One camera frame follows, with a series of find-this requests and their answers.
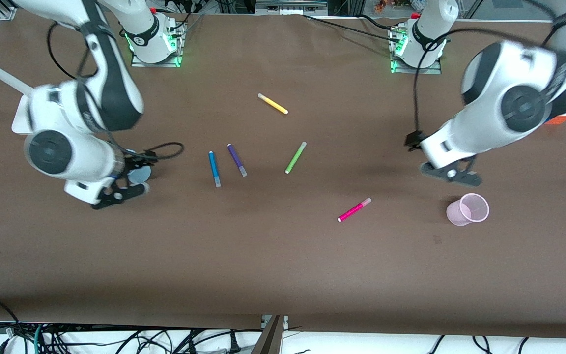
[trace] purple marker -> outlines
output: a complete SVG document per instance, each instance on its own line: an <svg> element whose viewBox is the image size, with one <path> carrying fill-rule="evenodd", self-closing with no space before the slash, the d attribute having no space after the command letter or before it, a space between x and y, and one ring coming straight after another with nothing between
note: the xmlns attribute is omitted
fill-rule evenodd
<svg viewBox="0 0 566 354"><path fill-rule="evenodd" d="M237 168L239 168L242 175L246 177L248 173L246 173L246 169L243 168L242 161L240 161L240 157L237 155L235 148L233 147L232 144L228 144L226 147L228 148L228 151L231 153L231 157L233 157L233 161L235 161Z"/></svg>

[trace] marker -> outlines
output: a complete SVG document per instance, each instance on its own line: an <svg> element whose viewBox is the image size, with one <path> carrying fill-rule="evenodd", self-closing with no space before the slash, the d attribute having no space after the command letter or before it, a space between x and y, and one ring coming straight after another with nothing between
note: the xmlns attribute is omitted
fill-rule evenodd
<svg viewBox="0 0 566 354"><path fill-rule="evenodd" d="M299 157L301 157L301 154L303 154L303 150L305 150L306 146L307 146L307 143L305 143L305 142L303 142L301 144L301 147L298 148L298 151L296 151L296 154L294 155L294 157L292 157L292 161L289 162L289 165L285 169L285 173L292 172L292 168L294 168L296 161L298 160Z"/></svg>
<svg viewBox="0 0 566 354"><path fill-rule="evenodd" d="M344 220L348 219L351 215L357 213L358 211L360 211L365 206L368 206L368 204L371 201L372 200L370 198L366 198L363 202L357 204L356 206L353 206L353 208L351 208L349 211L340 215L340 217L338 218L338 222L343 222Z"/></svg>
<svg viewBox="0 0 566 354"><path fill-rule="evenodd" d="M237 155L237 152L235 151L233 144L228 144L226 147L228 148L228 151L231 153L231 157L233 157L233 161L235 161L237 168L239 168L242 175L246 177L248 173L246 173L246 169L243 168L242 161L240 161L240 157Z"/></svg>
<svg viewBox="0 0 566 354"><path fill-rule="evenodd" d="M209 151L209 163L211 164L211 172L213 172L215 186L216 188L220 188L222 184L220 183L220 174L218 173L218 166L215 164L215 154L213 151Z"/></svg>
<svg viewBox="0 0 566 354"><path fill-rule="evenodd" d="M276 108L277 110L279 110L279 112L281 112L282 114L287 114L287 110L283 107L281 107L279 105L279 103L276 103L275 101L272 101L271 99L267 98L266 96L263 96L263 94L259 94L258 95L259 98L263 99L263 101L265 103L267 103L268 105Z"/></svg>

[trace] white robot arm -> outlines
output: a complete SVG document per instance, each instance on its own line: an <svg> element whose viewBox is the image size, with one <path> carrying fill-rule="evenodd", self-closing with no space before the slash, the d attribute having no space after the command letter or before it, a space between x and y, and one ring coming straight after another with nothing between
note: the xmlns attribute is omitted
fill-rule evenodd
<svg viewBox="0 0 566 354"><path fill-rule="evenodd" d="M42 85L24 95L13 131L27 134L28 161L46 175L65 179L65 191L94 208L119 204L148 191L145 183L117 188L129 170L157 161L153 152L128 154L93 134L132 128L143 99L119 54L115 37L95 0L16 0L29 12L80 31L97 72L60 85Z"/></svg>
<svg viewBox="0 0 566 354"><path fill-rule="evenodd" d="M178 50L174 18L151 13L145 0L98 0L117 17L134 54L142 62L164 61Z"/></svg>
<svg viewBox="0 0 566 354"><path fill-rule="evenodd" d="M459 8L455 0L429 0L420 18L404 23L407 33L402 43L397 46L396 56L402 58L407 65L416 67L429 45L442 34L449 32L458 19L458 14ZM442 55L445 44L447 40L443 39L433 48L429 48L420 68L431 67Z"/></svg>
<svg viewBox="0 0 566 354"><path fill-rule="evenodd" d="M477 154L514 143L566 112L566 0L549 5L557 18L547 47L505 40L483 49L463 76L465 108L426 139L406 141L429 159L424 175L478 186L481 179L470 170Z"/></svg>

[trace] yellow marker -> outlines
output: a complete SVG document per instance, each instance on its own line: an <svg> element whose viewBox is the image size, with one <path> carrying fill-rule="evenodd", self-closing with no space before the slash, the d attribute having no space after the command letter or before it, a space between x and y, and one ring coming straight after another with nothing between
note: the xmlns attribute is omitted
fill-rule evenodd
<svg viewBox="0 0 566 354"><path fill-rule="evenodd" d="M263 101L265 101L265 103L267 103L268 105L279 110L279 112L281 112L282 114L287 114L287 110L285 108L281 107L278 103L276 103L275 101L272 101L271 99L267 98L266 96L263 96L263 94L259 94L259 98L263 99Z"/></svg>

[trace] green marker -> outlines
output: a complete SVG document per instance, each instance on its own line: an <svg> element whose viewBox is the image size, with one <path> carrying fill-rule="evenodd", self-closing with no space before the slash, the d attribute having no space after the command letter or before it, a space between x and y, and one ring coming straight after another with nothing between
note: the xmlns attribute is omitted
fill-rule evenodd
<svg viewBox="0 0 566 354"><path fill-rule="evenodd" d="M306 142L303 142L301 144L301 147L298 148L298 151L296 151L296 154L294 154L294 157L292 157L292 161L289 162L289 165L285 169L285 173L292 172L292 168L294 168L296 161L298 161L298 158L301 157L301 154L303 154L303 150L305 150L306 146L307 146Z"/></svg>

